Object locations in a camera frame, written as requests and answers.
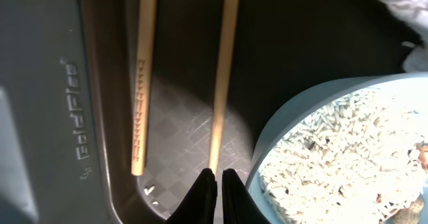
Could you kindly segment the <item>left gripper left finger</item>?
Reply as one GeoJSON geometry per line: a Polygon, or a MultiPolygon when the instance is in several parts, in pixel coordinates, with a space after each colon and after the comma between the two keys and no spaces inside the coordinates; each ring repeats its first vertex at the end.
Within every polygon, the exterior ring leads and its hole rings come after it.
{"type": "Polygon", "coordinates": [[[216,202],[215,175],[211,169],[203,169],[165,224],[213,224],[216,202]]]}

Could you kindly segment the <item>light blue bowl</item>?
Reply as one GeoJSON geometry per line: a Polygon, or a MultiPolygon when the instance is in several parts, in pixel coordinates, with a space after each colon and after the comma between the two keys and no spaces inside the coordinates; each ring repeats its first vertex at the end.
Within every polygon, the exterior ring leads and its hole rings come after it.
{"type": "Polygon", "coordinates": [[[289,130],[309,114],[343,95],[363,88],[380,89],[402,98],[404,103],[414,104],[415,111],[423,117],[423,124],[427,124],[426,72],[332,80],[294,96],[275,112],[263,128],[253,152],[251,172],[245,184],[257,208],[270,223],[280,224],[281,221],[262,195],[258,168],[264,158],[289,130]]]}

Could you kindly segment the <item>wooden chopstick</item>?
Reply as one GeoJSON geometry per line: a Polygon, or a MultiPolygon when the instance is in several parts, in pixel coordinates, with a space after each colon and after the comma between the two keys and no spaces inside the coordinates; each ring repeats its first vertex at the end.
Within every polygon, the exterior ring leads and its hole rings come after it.
{"type": "Polygon", "coordinates": [[[219,165],[238,9],[239,0],[223,0],[209,155],[209,168],[213,173],[217,173],[219,165]]]}
{"type": "Polygon", "coordinates": [[[134,176],[143,175],[146,162],[156,12],[157,0],[139,0],[131,164],[134,176]]]}

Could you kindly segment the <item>leftover rice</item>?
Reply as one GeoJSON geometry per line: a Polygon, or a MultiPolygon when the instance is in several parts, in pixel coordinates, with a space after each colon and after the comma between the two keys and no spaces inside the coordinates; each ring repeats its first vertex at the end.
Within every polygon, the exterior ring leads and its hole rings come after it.
{"type": "Polygon", "coordinates": [[[309,114],[259,168],[282,223],[420,223],[426,180],[427,117],[374,88],[309,114]]]}

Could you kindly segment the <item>white napkin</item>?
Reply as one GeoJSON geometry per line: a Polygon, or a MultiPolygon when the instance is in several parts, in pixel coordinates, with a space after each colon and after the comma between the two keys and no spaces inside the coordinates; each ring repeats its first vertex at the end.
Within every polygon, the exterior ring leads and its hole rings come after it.
{"type": "Polygon", "coordinates": [[[403,62],[406,72],[427,71],[427,0],[379,0],[391,14],[419,34],[422,45],[415,47],[403,62]]]}

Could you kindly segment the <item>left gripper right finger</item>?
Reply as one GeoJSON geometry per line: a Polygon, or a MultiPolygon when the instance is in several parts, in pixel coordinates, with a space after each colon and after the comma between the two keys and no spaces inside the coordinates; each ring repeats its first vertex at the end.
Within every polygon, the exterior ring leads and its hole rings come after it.
{"type": "Polygon", "coordinates": [[[224,224],[270,224],[234,169],[223,171],[222,202],[224,224]]]}

